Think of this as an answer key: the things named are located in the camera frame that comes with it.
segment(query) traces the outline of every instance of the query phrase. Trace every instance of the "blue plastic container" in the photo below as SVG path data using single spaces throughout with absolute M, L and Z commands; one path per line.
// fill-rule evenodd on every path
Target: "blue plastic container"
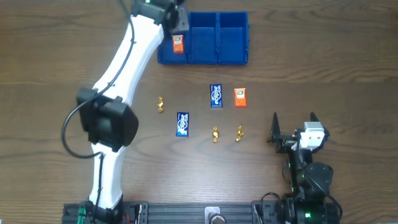
M 249 55 L 247 12 L 190 12 L 184 54 L 174 54 L 171 35 L 158 49 L 159 63 L 245 65 Z

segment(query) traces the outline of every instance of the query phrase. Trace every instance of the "wood grain surface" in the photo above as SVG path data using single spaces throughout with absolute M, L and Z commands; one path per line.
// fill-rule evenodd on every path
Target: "wood grain surface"
M 191 11 L 248 11 L 246 66 L 165 66 L 154 55 L 134 95 L 140 126 L 123 164 L 126 200 L 251 202 L 289 192 L 287 156 L 266 143 L 273 112 L 291 133 L 314 111 L 329 129 L 316 161 L 335 172 L 342 223 L 398 222 L 398 2 L 191 0 Z M 69 156 L 63 120 L 107 69 L 126 30 L 116 1 L 0 1 L 0 219 L 60 223 L 91 191 L 93 161 Z M 210 109 L 210 83 L 224 108 Z M 233 89 L 248 107 L 236 109 Z M 157 112 L 157 97 L 165 113 Z M 190 137 L 175 137 L 178 111 Z M 245 135 L 235 143 L 236 128 Z M 211 129 L 219 127 L 219 143 Z M 89 154 L 78 118 L 72 147 Z

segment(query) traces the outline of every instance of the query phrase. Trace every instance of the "blue box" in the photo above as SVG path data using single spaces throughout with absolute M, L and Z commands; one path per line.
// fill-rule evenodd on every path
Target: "blue box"
M 177 113 L 177 137 L 188 137 L 189 130 L 189 113 Z
M 158 48 L 163 64 L 245 65 L 249 57 L 247 12 L 190 12 L 190 30 L 184 35 L 184 54 L 174 54 L 172 36 Z
M 211 108 L 223 107 L 223 92 L 221 84 L 210 85 Z

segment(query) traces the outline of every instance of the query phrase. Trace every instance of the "white arm segment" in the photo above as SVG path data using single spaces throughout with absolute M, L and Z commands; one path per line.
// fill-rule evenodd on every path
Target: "white arm segment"
M 115 99 L 120 96 L 123 99 L 123 103 L 129 106 L 132 104 L 132 97 L 136 90 L 137 83 L 144 72 L 150 57 L 160 43 L 162 43 L 164 38 L 162 25 L 154 24 L 153 19 L 149 19 L 144 16 L 131 16 L 131 21 L 134 26 L 135 44 L 132 47 L 132 52 L 127 60 L 127 64 L 124 66 L 123 71 L 115 81 L 114 86 L 104 93 L 104 96 L 111 99 Z M 111 65 L 101 79 L 95 83 L 93 88 L 97 88 L 98 91 L 101 91 L 114 78 L 115 74 L 121 68 L 130 48 L 131 35 L 131 26 L 128 25 L 126 35 L 124 36 Z M 94 153 L 103 152 L 105 154 L 102 169 L 102 190 L 98 207 L 113 209 L 122 197 L 121 172 L 126 147 L 123 146 L 118 152 L 113 152 L 110 147 L 104 146 L 100 143 L 92 144 L 91 147 Z M 89 200 L 93 202 L 94 205 L 98 194 L 99 173 L 100 157 L 96 156 L 94 158 L 93 190 L 89 197 Z

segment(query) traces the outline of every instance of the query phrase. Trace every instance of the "wooden tabletop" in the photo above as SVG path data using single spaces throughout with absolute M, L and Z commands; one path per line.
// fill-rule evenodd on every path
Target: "wooden tabletop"
M 201 0 L 191 11 L 247 11 L 246 66 L 165 66 L 151 58 L 134 95 L 140 121 L 123 164 L 125 200 L 251 202 L 289 193 L 286 154 L 266 136 L 277 112 L 291 134 L 314 111 L 330 131 L 314 160 L 334 168 L 342 223 L 398 221 L 398 4 L 382 0 Z M 127 22 L 116 1 L 0 2 L 0 219 L 60 223 L 92 187 L 93 161 L 68 155 L 60 129 L 80 87 L 110 64 Z M 210 109 L 210 83 L 224 108 Z M 234 107 L 246 88 L 248 107 Z M 165 113 L 157 112 L 164 96 Z M 175 136 L 190 112 L 189 138 Z M 242 124 L 245 135 L 234 142 Z M 219 143 L 211 129 L 217 125 Z M 89 154 L 78 116 L 68 128 Z

